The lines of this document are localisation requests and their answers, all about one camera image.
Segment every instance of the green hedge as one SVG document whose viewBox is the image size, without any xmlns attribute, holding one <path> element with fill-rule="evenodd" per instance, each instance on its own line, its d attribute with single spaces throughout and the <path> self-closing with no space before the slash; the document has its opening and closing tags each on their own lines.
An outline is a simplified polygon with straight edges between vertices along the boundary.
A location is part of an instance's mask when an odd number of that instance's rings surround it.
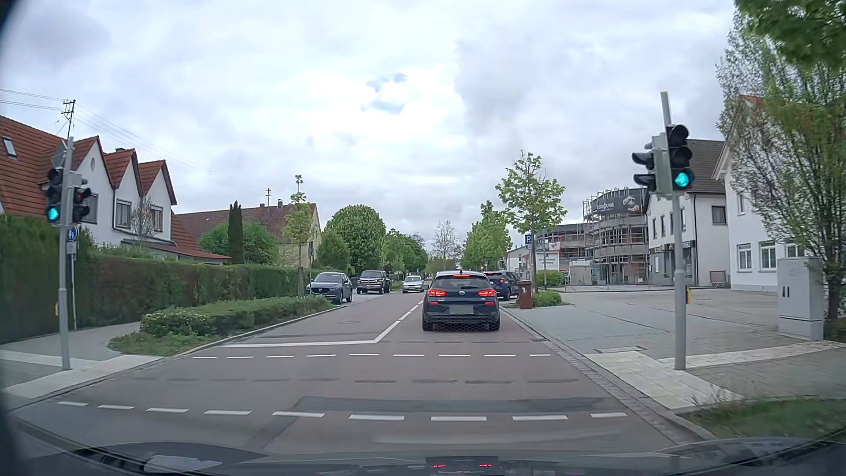
<svg viewBox="0 0 846 476">
<path fill-rule="evenodd" d="M 166 335 L 230 335 L 278 321 L 305 316 L 332 307 L 322 296 L 269 297 L 250 301 L 214 302 L 198 307 L 176 307 L 148 313 L 141 332 Z"/>
</svg>

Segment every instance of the black car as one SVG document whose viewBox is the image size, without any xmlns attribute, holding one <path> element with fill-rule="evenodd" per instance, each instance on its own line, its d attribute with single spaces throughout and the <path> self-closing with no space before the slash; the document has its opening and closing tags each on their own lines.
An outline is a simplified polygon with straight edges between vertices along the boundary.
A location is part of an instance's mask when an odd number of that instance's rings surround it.
<svg viewBox="0 0 846 476">
<path fill-rule="evenodd" d="M 493 289 L 497 290 L 497 296 L 508 301 L 511 296 L 519 294 L 517 288 L 517 276 L 508 271 L 486 271 L 485 276 L 491 281 Z"/>
<path fill-rule="evenodd" d="M 335 304 L 353 301 L 353 283 L 344 273 L 320 273 L 307 287 L 310 294 L 325 296 Z"/>
<path fill-rule="evenodd" d="M 497 291 L 483 273 L 441 271 L 423 300 L 423 330 L 443 324 L 484 324 L 499 330 Z"/>
</svg>

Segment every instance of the blurred license plate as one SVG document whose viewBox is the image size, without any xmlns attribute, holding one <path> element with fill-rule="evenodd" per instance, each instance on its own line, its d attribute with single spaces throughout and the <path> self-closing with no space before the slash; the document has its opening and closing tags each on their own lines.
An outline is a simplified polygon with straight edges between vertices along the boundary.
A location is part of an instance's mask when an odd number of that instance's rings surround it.
<svg viewBox="0 0 846 476">
<path fill-rule="evenodd" d="M 450 314 L 472 314 L 473 306 L 450 306 Z"/>
</svg>

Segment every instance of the rear windshield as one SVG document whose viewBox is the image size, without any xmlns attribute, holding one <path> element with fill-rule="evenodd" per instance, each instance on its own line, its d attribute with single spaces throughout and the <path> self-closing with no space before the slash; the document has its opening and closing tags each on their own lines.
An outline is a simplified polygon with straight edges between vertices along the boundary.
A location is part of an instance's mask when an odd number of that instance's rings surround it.
<svg viewBox="0 0 846 476">
<path fill-rule="evenodd" d="M 438 276 L 437 278 L 435 278 L 433 287 L 445 291 L 450 291 L 463 289 L 488 289 L 491 287 L 491 285 L 487 282 L 487 279 L 481 276 L 476 276 L 474 274 L 470 276 L 465 275 L 459 277 L 455 277 L 451 274 L 448 274 L 446 276 Z"/>
</svg>

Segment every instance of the white house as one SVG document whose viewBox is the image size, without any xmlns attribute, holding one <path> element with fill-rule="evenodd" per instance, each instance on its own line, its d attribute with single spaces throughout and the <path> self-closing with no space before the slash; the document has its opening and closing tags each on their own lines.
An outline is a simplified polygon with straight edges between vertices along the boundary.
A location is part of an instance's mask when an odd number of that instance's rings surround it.
<svg viewBox="0 0 846 476">
<path fill-rule="evenodd" d="M 649 279 L 672 284 L 675 270 L 673 232 L 682 228 L 684 270 L 688 285 L 725 283 L 729 276 L 726 195 L 722 182 L 711 177 L 720 158 L 722 141 L 688 140 L 695 180 L 680 197 L 681 216 L 673 216 L 673 202 L 650 196 L 646 207 L 649 230 Z"/>
</svg>

